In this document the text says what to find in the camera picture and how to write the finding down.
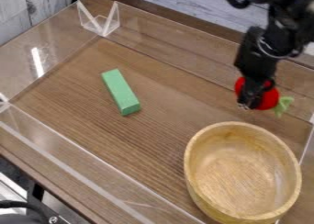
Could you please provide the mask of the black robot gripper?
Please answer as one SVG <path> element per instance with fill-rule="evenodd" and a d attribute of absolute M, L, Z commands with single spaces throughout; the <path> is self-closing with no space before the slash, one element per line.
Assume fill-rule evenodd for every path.
<path fill-rule="evenodd" d="M 303 46 L 295 29 L 249 27 L 243 37 L 233 66 L 243 77 L 236 80 L 236 103 L 243 109 L 272 108 L 276 105 L 276 88 L 272 81 L 276 63 L 295 56 Z M 259 86 L 265 81 L 259 100 Z"/>

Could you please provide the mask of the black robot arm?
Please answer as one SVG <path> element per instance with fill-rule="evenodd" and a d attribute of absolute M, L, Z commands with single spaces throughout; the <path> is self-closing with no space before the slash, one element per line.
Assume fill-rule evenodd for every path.
<path fill-rule="evenodd" d="M 249 27 L 237 48 L 233 66 L 241 77 L 233 85 L 244 109 L 267 110 L 279 99 L 276 64 L 299 56 L 314 42 L 314 0 L 225 0 L 236 9 L 267 4 L 267 25 Z"/>

